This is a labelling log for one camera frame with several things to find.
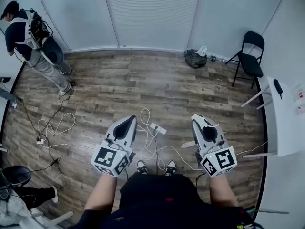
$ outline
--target trash bag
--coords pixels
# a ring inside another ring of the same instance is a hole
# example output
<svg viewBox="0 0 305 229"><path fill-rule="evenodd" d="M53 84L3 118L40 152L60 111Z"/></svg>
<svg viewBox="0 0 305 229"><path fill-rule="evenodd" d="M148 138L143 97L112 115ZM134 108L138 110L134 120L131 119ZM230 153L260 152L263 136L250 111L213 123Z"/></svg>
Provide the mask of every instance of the trash bag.
<svg viewBox="0 0 305 229"><path fill-rule="evenodd" d="M204 57L202 57L197 52L198 51L194 49L190 49L184 52L185 62L193 69L198 69L205 66L207 60L206 54L204 54Z"/></svg>

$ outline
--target chair seat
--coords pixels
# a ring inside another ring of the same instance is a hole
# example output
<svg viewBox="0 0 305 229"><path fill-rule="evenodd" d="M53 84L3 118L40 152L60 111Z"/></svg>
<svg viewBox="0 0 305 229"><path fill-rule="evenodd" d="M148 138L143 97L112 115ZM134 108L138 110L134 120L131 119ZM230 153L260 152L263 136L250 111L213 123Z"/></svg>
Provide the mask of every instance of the chair seat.
<svg viewBox="0 0 305 229"><path fill-rule="evenodd" d="M247 75L258 78L263 77L264 74L262 72L262 69L258 64L257 59L254 56L246 53L242 53L242 54L239 53L238 58L240 60L240 63L242 64L244 72Z"/></svg>

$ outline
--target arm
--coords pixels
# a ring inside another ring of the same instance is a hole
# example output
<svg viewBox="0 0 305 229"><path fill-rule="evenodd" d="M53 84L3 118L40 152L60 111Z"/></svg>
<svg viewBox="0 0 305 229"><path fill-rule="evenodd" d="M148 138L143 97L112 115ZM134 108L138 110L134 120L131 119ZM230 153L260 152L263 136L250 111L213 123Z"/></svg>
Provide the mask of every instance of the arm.
<svg viewBox="0 0 305 229"><path fill-rule="evenodd" d="M116 183L116 177L103 173L86 203L85 210L105 210L110 214L114 202Z"/></svg>
<svg viewBox="0 0 305 229"><path fill-rule="evenodd" d="M237 207L238 202L225 174L210 179L211 204L219 207Z"/></svg>
<svg viewBox="0 0 305 229"><path fill-rule="evenodd" d="M5 43L9 56L13 56L15 52L15 40L13 31L10 27L8 27L5 31Z"/></svg>
<svg viewBox="0 0 305 229"><path fill-rule="evenodd" d="M8 52L9 56L13 56L14 55L15 50L13 49L12 51Z"/></svg>

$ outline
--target black shirt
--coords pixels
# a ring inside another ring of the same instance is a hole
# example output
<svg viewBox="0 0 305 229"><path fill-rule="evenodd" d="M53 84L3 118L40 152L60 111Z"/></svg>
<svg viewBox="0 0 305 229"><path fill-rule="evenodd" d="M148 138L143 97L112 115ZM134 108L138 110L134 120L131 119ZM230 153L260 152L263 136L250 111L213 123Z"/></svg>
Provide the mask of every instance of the black shirt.
<svg viewBox="0 0 305 229"><path fill-rule="evenodd" d="M14 18L27 19L28 16L25 11L21 10L15 14ZM29 60L32 53L32 48L25 44L16 44L15 42L24 42L25 24L22 22L15 22L9 25L5 31L5 42L8 52L11 52L15 47L22 54L25 60Z"/></svg>
<svg viewBox="0 0 305 229"><path fill-rule="evenodd" d="M202 202L194 206L172 202L142 203L107 214L85 210L79 223L69 229L242 229L251 217L241 207L217 209Z"/></svg>

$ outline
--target gray pants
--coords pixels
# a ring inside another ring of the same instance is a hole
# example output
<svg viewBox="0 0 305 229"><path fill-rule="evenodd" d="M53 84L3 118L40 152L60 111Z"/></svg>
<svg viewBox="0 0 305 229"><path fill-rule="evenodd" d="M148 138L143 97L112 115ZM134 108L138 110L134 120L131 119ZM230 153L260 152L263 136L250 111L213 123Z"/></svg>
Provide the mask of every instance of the gray pants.
<svg viewBox="0 0 305 229"><path fill-rule="evenodd" d="M0 97L4 98L6 100L10 100L14 104L17 103L17 98L13 94L2 89L1 87L0 87Z"/></svg>
<svg viewBox="0 0 305 229"><path fill-rule="evenodd" d="M32 50L32 54L30 56L30 60L28 60L28 63L34 71L38 72L46 79L53 82L59 88L60 91L65 92L70 87L70 83L61 73L61 71L58 70L56 66L53 66L48 61L46 61L46 59L41 55L39 51ZM57 67L61 69L64 73L67 73L71 70L71 67L65 61Z"/></svg>

